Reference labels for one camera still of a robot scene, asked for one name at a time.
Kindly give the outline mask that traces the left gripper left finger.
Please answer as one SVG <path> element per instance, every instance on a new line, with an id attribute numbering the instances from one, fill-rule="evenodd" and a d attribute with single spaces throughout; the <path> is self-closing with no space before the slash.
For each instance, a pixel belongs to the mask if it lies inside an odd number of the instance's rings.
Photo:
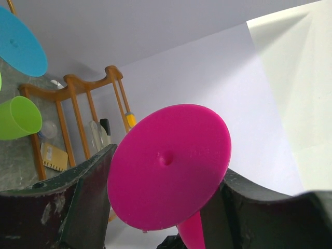
<path id="1" fill-rule="evenodd" d="M 24 189 L 1 192 L 1 248 L 104 248 L 115 144 Z"/>

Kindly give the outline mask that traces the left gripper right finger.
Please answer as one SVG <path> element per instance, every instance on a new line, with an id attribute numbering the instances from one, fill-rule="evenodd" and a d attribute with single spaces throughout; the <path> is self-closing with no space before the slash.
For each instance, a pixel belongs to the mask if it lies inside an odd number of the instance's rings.
<path id="1" fill-rule="evenodd" d="M 291 197 L 228 170 L 200 215 L 206 248 L 331 248 L 331 191 Z"/>

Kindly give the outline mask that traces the magenta wine glass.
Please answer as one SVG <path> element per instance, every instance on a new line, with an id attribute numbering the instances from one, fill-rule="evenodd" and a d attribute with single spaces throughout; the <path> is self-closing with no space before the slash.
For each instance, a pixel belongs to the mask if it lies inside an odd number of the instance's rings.
<path id="1" fill-rule="evenodd" d="M 127 225 L 177 227 L 187 248 L 205 248 L 200 210 L 231 157 L 223 119 L 196 104 L 162 108 L 136 124 L 116 149 L 107 180 L 110 204 Z"/>

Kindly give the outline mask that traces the dark blue wine glass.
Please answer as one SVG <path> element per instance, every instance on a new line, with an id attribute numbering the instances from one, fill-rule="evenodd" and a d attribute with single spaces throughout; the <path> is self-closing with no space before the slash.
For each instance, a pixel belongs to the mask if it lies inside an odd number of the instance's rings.
<path id="1" fill-rule="evenodd" d="M 47 57 L 38 39 L 4 7 L 1 7 L 1 58 L 28 76 L 40 77 L 47 71 Z"/>

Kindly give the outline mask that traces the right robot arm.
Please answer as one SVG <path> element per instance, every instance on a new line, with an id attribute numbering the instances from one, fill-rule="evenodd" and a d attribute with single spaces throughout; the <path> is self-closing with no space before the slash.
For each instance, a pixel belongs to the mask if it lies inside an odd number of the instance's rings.
<path id="1" fill-rule="evenodd" d="M 179 233 L 173 236 L 167 236 L 157 249 L 187 249 Z"/>

